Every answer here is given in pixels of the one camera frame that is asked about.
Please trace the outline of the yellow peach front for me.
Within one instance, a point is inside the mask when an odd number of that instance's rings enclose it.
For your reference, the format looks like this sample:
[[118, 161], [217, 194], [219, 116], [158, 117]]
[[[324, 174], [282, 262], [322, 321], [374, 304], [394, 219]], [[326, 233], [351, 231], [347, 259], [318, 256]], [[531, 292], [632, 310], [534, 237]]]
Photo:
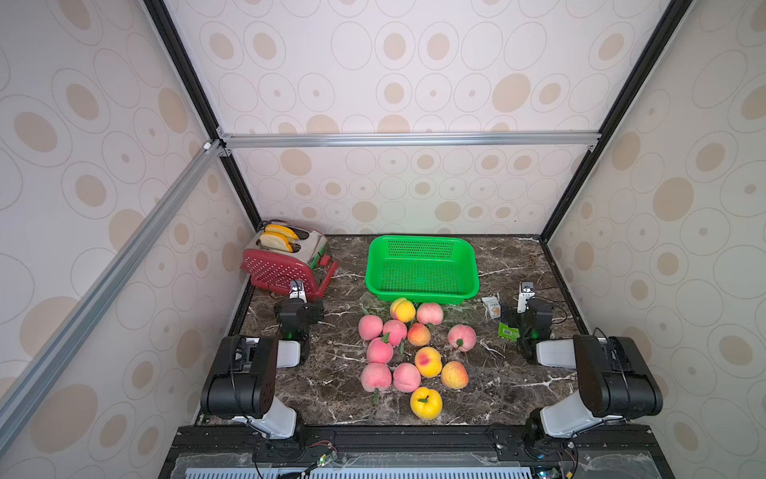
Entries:
[[410, 396], [412, 412], [422, 420], [434, 420], [443, 410], [441, 394], [427, 387], [419, 387]]

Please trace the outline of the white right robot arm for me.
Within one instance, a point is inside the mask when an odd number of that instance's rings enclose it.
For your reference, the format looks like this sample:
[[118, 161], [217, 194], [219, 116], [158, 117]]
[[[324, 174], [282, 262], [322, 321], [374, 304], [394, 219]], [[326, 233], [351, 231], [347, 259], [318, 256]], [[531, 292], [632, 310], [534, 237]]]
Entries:
[[512, 341], [529, 363], [570, 369], [578, 379], [575, 392], [530, 414], [523, 436], [526, 446], [572, 439], [606, 423], [661, 413], [660, 387], [633, 339], [553, 339], [553, 312], [553, 305], [530, 295], [522, 295], [516, 307], [501, 308], [499, 337]]

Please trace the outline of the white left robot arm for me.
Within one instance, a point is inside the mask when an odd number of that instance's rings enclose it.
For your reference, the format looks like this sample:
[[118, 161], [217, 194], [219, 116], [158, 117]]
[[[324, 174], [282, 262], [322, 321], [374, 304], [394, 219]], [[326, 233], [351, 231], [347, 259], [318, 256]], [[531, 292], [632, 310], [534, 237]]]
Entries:
[[267, 439], [291, 439], [298, 413], [276, 397], [279, 369], [306, 363], [310, 328], [323, 320], [321, 301], [289, 297], [274, 307], [275, 336], [230, 335], [221, 340], [201, 390], [201, 412], [241, 423]]

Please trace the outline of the yellow peach near basket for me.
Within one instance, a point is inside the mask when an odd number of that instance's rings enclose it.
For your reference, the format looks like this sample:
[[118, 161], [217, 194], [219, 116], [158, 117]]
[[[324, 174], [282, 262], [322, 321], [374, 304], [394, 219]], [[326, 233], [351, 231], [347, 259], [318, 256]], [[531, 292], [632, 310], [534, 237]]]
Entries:
[[401, 323], [410, 323], [410, 321], [415, 319], [417, 311], [412, 301], [401, 297], [401, 299], [393, 301], [390, 307], [390, 314], [393, 319], [401, 321]]

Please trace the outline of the green snack packet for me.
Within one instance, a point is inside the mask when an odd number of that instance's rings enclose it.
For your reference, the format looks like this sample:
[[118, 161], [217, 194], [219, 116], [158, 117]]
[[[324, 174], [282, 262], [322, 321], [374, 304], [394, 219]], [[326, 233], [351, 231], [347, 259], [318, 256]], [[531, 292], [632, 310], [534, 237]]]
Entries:
[[506, 323], [500, 323], [498, 337], [508, 341], [518, 341], [520, 338], [520, 331], [518, 327], [510, 327], [510, 325], [506, 325]]

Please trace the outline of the toast slice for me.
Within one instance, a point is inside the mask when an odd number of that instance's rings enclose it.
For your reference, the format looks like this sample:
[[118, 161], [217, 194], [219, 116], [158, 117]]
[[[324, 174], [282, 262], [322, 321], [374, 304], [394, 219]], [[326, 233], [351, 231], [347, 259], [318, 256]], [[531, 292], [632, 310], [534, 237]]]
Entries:
[[263, 233], [259, 237], [261, 246], [265, 249], [273, 249], [274, 251], [283, 251], [284, 253], [292, 253], [293, 247], [290, 241], [281, 234], [275, 233]]
[[269, 224], [265, 227], [265, 232], [267, 234], [273, 234], [273, 235], [281, 235], [287, 239], [287, 241], [298, 241], [299, 236], [295, 231], [293, 231], [291, 228], [285, 227], [283, 225], [277, 225], [277, 224]]

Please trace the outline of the pink peach with leaf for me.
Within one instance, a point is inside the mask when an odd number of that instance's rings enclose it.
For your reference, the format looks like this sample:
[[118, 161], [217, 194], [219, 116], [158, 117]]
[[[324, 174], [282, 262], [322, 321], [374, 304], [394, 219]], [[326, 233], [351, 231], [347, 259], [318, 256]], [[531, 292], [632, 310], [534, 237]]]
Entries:
[[376, 337], [368, 345], [366, 358], [369, 363], [388, 364], [393, 359], [393, 345]]

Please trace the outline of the rear toast slice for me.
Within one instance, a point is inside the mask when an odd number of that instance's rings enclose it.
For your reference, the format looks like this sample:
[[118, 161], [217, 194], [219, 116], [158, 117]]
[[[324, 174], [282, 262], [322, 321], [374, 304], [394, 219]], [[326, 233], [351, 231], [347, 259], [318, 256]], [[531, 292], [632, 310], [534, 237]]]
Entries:
[[287, 239], [287, 241], [298, 241], [299, 236], [295, 231], [293, 231], [291, 228], [285, 227], [283, 225], [277, 225], [277, 224], [269, 224], [265, 227], [265, 232], [267, 234], [273, 234], [273, 235], [281, 235]]

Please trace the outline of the yellow red peach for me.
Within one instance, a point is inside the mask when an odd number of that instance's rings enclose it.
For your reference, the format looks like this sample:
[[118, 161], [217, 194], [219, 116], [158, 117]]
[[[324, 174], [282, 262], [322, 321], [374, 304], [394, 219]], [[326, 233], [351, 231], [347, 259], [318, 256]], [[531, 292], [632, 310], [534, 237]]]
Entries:
[[434, 347], [422, 347], [415, 355], [414, 363], [420, 374], [425, 378], [439, 376], [442, 368], [442, 357]]

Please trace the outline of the orange wrinkled peach middle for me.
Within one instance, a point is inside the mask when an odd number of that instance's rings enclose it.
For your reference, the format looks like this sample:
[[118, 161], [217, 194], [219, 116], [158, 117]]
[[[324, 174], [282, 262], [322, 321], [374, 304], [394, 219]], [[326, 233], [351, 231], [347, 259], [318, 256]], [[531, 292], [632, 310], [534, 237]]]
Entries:
[[414, 323], [407, 333], [407, 340], [416, 347], [427, 346], [431, 341], [431, 331], [423, 323]]

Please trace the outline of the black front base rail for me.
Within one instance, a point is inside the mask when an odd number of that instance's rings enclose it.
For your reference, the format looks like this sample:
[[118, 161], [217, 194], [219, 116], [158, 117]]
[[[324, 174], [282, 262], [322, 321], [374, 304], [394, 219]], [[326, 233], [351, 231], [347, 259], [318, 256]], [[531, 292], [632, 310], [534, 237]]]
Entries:
[[268, 440], [245, 426], [187, 426], [175, 436], [162, 478], [192, 467], [303, 469], [336, 452], [338, 466], [427, 468], [528, 466], [574, 478], [671, 478], [673, 472], [650, 427], [601, 426], [573, 439], [525, 447], [521, 425], [301, 426], [291, 439]]

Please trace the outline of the horizontal aluminium rail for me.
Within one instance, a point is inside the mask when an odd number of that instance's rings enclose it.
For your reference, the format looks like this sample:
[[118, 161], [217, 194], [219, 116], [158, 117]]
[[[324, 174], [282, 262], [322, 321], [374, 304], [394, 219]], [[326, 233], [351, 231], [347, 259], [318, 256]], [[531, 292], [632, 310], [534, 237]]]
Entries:
[[398, 148], [398, 147], [502, 147], [581, 145], [594, 147], [597, 131], [447, 132], [245, 135], [222, 133], [203, 145], [206, 150], [229, 153], [234, 149], [265, 148]]

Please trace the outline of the black left frame post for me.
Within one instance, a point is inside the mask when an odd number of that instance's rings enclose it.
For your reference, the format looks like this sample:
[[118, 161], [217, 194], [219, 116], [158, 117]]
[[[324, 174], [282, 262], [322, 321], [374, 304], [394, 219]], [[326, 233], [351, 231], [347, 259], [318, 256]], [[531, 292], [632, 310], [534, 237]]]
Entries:
[[[176, 73], [179, 75], [184, 88], [191, 99], [193, 108], [203, 124], [207, 136], [212, 140], [219, 140], [223, 145], [225, 141], [219, 135], [219, 121], [209, 103], [209, 98], [203, 85], [199, 81], [197, 70], [193, 67], [192, 60], [185, 48], [184, 42], [173, 22], [171, 12], [165, 2], [161, 0], [144, 0], [144, 6], [147, 8], [149, 16], [156, 27], [158, 34], [168, 52], [174, 65]], [[261, 215], [257, 211], [253, 196], [249, 193], [245, 178], [241, 169], [237, 165], [235, 158], [231, 153], [223, 153], [221, 164], [231, 181], [231, 185], [239, 198], [239, 202], [245, 210], [251, 225], [256, 229], [261, 224]]]

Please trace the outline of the black frame post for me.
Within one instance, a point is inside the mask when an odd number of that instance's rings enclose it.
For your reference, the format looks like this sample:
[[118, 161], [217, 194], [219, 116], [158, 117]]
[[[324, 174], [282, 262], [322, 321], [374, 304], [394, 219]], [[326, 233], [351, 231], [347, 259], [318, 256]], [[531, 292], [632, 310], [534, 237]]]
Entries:
[[[165, 2], [161, 0], [144, 0], [144, 6], [147, 8], [149, 16], [156, 27], [158, 34], [168, 52], [174, 65], [176, 73], [179, 75], [184, 88], [191, 99], [193, 108], [203, 124], [207, 136], [212, 140], [219, 140], [223, 145], [225, 141], [219, 135], [219, 121], [209, 103], [209, 98], [203, 85], [199, 81], [197, 70], [193, 67], [192, 60], [185, 48], [184, 42], [173, 22], [171, 12]], [[251, 225], [256, 229], [261, 224], [261, 215], [257, 211], [253, 196], [249, 193], [245, 178], [241, 169], [237, 165], [235, 158], [231, 153], [223, 153], [221, 164], [231, 181], [231, 185], [239, 198], [239, 202], [245, 210]]]
[[588, 176], [598, 163], [598, 159], [600, 159], [600, 156], [608, 147], [608, 143], [610, 143], [612, 136], [620, 127], [622, 120], [626, 117], [640, 90], [648, 81], [650, 73], [658, 63], [660, 56], [668, 46], [673, 34], [680, 26], [692, 4], [692, 0], [672, 0], [668, 2], [668, 6], [664, 9], [656, 28], [651, 32], [644, 49], [640, 52], [636, 65], [630, 71], [626, 83], [624, 83], [620, 93], [616, 96], [614, 105], [608, 111], [604, 123], [602, 123], [598, 130], [598, 133], [600, 133], [598, 143], [584, 155], [584, 159], [580, 162], [572, 181], [568, 184], [562, 199], [560, 199], [556, 209], [554, 209], [552, 217], [546, 223], [546, 227], [544, 227], [540, 235], [540, 243], [542, 245], [550, 243], [554, 233], [556, 233], [564, 221], [582, 186], [586, 183]]

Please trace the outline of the black right frame post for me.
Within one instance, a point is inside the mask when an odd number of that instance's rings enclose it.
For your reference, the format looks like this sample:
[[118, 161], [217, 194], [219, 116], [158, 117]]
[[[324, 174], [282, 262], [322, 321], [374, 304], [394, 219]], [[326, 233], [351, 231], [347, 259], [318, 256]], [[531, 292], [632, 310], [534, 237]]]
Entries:
[[550, 243], [554, 233], [556, 233], [564, 221], [582, 186], [586, 183], [588, 176], [598, 163], [598, 159], [600, 159], [600, 156], [608, 147], [608, 143], [610, 143], [612, 136], [620, 127], [622, 120], [626, 117], [640, 90], [648, 81], [650, 73], [658, 63], [660, 56], [668, 46], [673, 34], [680, 26], [692, 4], [692, 0], [672, 0], [668, 2], [668, 6], [664, 9], [656, 28], [651, 32], [644, 49], [640, 52], [636, 65], [630, 71], [626, 83], [624, 83], [620, 93], [616, 96], [614, 105], [608, 111], [604, 123], [602, 123], [598, 130], [598, 133], [600, 133], [598, 143], [584, 155], [584, 159], [580, 162], [572, 181], [568, 184], [562, 199], [560, 199], [556, 209], [554, 209], [552, 217], [546, 223], [546, 227], [544, 227], [540, 235], [540, 243], [542, 245]]

